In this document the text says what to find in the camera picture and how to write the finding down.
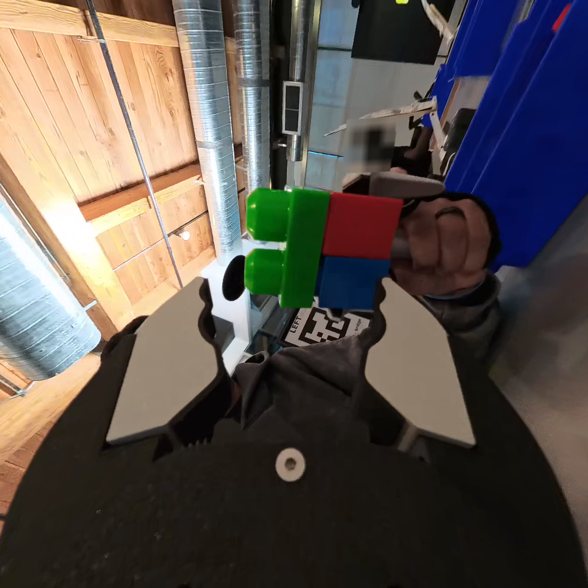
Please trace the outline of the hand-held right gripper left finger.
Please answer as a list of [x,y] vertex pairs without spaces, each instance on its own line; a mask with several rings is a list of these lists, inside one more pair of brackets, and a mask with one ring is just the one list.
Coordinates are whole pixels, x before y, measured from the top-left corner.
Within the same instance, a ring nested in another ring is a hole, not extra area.
[[106,443],[170,433],[208,401],[230,400],[229,374],[214,337],[209,283],[197,277],[138,327]]

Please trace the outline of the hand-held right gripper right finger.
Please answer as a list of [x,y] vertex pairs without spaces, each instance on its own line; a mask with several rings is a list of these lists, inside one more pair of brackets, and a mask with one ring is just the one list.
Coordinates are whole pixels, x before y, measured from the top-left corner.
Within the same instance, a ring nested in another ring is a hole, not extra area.
[[353,397],[353,412],[371,441],[411,448],[425,436],[473,447],[445,329],[389,277],[376,288],[373,310]]

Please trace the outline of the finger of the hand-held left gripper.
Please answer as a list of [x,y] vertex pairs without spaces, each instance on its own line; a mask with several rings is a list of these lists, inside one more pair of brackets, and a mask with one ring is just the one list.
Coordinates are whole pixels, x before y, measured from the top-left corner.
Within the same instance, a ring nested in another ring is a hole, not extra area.
[[411,201],[438,196],[445,191],[445,185],[435,179],[398,172],[374,172],[358,176],[343,193],[370,195]]
[[390,269],[414,269],[409,240],[405,231],[396,231],[390,254]]

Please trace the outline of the red one-stud block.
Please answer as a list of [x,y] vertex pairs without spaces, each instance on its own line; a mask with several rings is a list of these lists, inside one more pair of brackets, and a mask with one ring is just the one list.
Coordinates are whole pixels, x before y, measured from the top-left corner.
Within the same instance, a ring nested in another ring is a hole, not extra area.
[[331,192],[322,255],[389,261],[403,201]]

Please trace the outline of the blue one-stud block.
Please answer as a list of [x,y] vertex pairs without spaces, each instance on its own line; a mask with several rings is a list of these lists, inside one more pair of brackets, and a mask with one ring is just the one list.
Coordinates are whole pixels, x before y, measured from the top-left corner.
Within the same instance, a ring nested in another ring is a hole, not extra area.
[[318,306],[324,309],[372,311],[375,291],[388,275],[388,259],[322,256],[315,286]]

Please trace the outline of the green two-stud block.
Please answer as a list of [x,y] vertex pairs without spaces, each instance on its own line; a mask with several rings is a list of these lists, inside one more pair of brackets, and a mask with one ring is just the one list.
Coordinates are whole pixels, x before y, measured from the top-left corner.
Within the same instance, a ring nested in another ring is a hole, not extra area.
[[246,229],[256,241],[245,258],[244,285],[253,295],[278,297],[286,308],[312,307],[330,194],[322,190],[258,187],[247,199]]

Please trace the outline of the person's left forearm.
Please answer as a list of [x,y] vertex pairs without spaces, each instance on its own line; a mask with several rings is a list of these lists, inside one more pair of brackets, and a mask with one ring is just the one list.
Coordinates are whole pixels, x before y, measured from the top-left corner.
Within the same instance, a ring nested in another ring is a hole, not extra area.
[[484,362],[502,322],[500,288],[499,279],[488,272],[483,285],[467,298],[430,300],[420,296],[419,299],[449,335],[459,339],[476,359]]

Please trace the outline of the grey desk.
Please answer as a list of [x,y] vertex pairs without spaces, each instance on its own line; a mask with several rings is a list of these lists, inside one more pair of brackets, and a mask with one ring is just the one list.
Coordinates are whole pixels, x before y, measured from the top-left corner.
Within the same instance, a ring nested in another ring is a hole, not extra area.
[[546,453],[587,553],[587,246],[499,273],[505,319],[490,373]]

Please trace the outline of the person's left hand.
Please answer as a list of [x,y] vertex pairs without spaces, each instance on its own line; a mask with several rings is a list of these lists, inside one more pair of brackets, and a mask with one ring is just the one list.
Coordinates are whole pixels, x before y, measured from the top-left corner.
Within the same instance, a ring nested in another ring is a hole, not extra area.
[[421,201],[399,227],[411,260],[391,261],[391,273],[408,294],[458,295],[486,279],[494,234],[473,197],[447,194]]

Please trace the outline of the blue wristband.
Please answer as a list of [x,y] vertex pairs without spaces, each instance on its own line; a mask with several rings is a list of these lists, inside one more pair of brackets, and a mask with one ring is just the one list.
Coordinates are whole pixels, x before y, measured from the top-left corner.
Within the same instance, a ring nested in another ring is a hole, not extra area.
[[446,293],[444,295],[424,295],[424,298],[427,298],[430,300],[459,300],[459,299],[467,298],[473,292],[478,290],[482,285],[483,285],[483,281],[478,283],[477,285],[471,287],[471,288],[456,290],[454,292]]

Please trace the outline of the black white marker board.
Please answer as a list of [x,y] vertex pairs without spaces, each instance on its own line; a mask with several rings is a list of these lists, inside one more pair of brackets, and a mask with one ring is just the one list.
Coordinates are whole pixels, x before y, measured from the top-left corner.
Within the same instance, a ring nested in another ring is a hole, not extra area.
[[326,310],[316,306],[297,309],[287,322],[281,340],[286,346],[294,347],[339,341],[362,333],[370,322],[371,313],[346,313],[340,319],[331,319]]

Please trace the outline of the person's dark clothing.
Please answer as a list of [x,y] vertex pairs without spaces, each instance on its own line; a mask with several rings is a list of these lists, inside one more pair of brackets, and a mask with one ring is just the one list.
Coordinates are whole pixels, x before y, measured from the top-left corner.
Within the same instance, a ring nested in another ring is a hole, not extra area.
[[235,399],[225,418],[249,440],[334,440],[363,433],[352,415],[368,327],[340,340],[258,353],[233,374]]

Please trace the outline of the white vent grille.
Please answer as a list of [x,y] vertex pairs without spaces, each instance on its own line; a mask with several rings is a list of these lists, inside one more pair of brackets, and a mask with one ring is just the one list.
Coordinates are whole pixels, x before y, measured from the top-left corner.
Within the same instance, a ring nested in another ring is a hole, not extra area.
[[282,132],[285,135],[299,136],[301,134],[303,92],[303,82],[283,82]]

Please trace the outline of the large black screen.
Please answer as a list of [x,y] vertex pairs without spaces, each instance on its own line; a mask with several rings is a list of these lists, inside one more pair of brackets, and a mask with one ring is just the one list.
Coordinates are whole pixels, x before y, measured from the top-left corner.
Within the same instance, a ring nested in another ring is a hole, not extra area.
[[417,65],[434,64],[444,33],[433,22],[448,22],[455,1],[352,1],[358,8],[351,56],[354,59]]

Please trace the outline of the metal air duct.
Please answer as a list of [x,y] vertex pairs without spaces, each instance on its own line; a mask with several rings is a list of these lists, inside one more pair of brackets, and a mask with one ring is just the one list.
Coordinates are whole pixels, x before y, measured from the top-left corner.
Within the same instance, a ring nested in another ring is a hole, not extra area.
[[221,2],[172,4],[213,243],[225,266],[239,236],[231,225],[236,183]]
[[1,200],[1,359],[29,380],[53,378],[101,334],[20,219]]
[[233,1],[248,193],[270,187],[269,1]]

